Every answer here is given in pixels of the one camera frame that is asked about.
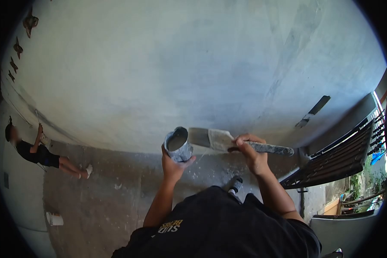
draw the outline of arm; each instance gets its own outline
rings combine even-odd
[[[42,133],[43,133],[43,127],[41,126],[41,123],[39,123],[39,129],[37,132],[36,141],[35,141],[35,144],[33,145],[33,147],[30,148],[30,153],[37,152],[37,148],[39,147],[40,137],[41,137]]]
[[[184,169],[191,165],[195,159],[196,157],[192,156],[186,162],[176,163],[169,157],[162,145],[163,180],[146,214],[143,222],[144,227],[159,227],[166,216],[170,214],[175,184],[181,178]]]
[[[251,173],[257,178],[264,204],[285,219],[291,218],[304,222],[295,209],[293,200],[269,169],[268,154],[256,152],[244,141],[261,143],[266,141],[250,134],[240,135],[233,141],[244,154]]]

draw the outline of person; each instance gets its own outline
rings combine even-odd
[[[233,141],[258,181],[263,204],[252,193],[244,203],[235,198],[238,178],[229,193],[212,186],[172,210],[174,186],[195,157],[175,163],[162,145],[163,181],[143,227],[112,257],[319,257],[321,244],[269,169],[267,153],[257,153],[248,140],[266,142],[250,134]]]
[[[61,157],[55,155],[46,148],[46,146],[40,144],[41,134],[43,133],[43,127],[39,123],[39,129],[35,143],[32,145],[28,142],[23,141],[19,135],[17,128],[10,123],[5,128],[5,136],[7,142],[11,142],[15,146],[17,152],[25,160],[40,163],[44,166],[60,168],[63,172],[66,172],[75,178],[89,178],[93,171],[93,166],[89,164],[86,170],[77,168],[68,157]]]

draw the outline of vegetation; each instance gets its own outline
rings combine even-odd
[[[364,163],[363,171],[366,179],[368,179],[368,187],[373,187],[374,193],[378,193],[384,188],[384,183],[387,180],[387,174],[384,168],[379,168],[374,171],[372,169],[372,165],[370,165],[371,161],[372,155],[369,155]]]
[[[352,193],[355,200],[360,197],[361,185],[359,181],[359,175],[360,173],[356,173],[350,177],[350,185],[353,186]]]

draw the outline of black shorts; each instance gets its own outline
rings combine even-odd
[[[38,152],[40,152],[40,160],[39,160],[40,164],[47,167],[59,168],[59,158],[60,158],[59,155],[50,153],[49,150],[43,145],[40,145],[39,149],[40,150],[38,150]]]

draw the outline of black t-shirt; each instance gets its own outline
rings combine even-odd
[[[249,193],[243,204],[210,187],[177,204],[158,227],[135,230],[118,257],[319,257],[305,223],[284,219]]]
[[[30,153],[31,147],[33,147],[32,144],[22,140],[16,145],[15,148],[21,157],[33,163],[40,162],[48,152],[48,149],[44,145],[39,145],[36,153]]]

